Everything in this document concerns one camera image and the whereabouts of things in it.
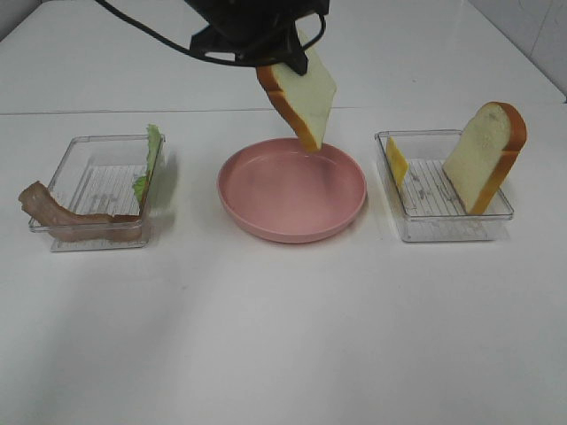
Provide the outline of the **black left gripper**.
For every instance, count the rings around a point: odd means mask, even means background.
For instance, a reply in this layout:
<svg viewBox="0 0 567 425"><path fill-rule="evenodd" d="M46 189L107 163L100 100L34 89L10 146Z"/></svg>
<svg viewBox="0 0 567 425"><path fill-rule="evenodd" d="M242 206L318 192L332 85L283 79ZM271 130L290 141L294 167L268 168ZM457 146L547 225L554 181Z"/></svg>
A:
<svg viewBox="0 0 567 425"><path fill-rule="evenodd" d="M328 1L189 1L208 26L190 39L194 58L215 62L210 53L231 53L236 62L260 62L261 66L287 65L306 74L306 50L324 34ZM312 40L299 40L296 21L316 15L320 32Z"/></svg>

